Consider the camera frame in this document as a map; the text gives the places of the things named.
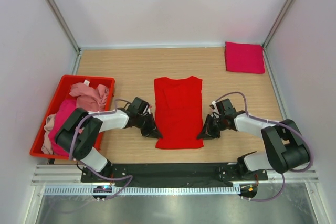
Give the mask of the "red t shirt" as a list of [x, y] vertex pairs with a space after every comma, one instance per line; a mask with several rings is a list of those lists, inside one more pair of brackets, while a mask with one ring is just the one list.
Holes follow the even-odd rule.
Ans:
[[162, 137], [156, 148], [162, 150], [199, 149], [197, 136], [203, 127], [202, 79], [161, 77], [154, 80], [155, 121]]

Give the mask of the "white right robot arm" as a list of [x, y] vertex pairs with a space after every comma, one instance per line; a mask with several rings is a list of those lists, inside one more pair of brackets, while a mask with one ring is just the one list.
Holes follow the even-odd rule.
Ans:
[[198, 139], [215, 139], [221, 131], [245, 132], [262, 139], [264, 152], [252, 152], [237, 159], [236, 173], [248, 180], [256, 171], [272, 169], [280, 174], [287, 171], [305, 172], [311, 168], [310, 148], [293, 120], [271, 121], [246, 111], [237, 111], [230, 99], [217, 100], [211, 105]]

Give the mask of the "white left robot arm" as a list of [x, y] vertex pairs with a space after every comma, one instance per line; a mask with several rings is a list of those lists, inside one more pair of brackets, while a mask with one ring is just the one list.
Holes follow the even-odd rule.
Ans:
[[112, 176], [112, 164], [95, 148], [100, 133], [113, 129], [136, 127], [143, 137], [162, 138], [150, 104], [139, 97], [131, 103], [112, 111], [89, 112], [75, 109], [57, 131], [55, 143], [75, 159], [85, 165], [100, 182]]

